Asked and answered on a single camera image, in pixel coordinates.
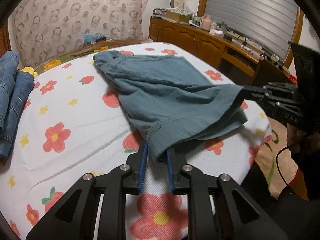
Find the right hand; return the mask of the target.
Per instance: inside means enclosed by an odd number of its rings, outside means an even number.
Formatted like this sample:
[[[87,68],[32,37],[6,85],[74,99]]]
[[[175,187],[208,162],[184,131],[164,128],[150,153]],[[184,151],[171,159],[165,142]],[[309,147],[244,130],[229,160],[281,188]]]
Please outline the right hand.
[[[319,150],[319,133],[306,133],[288,125],[286,142],[291,153]]]

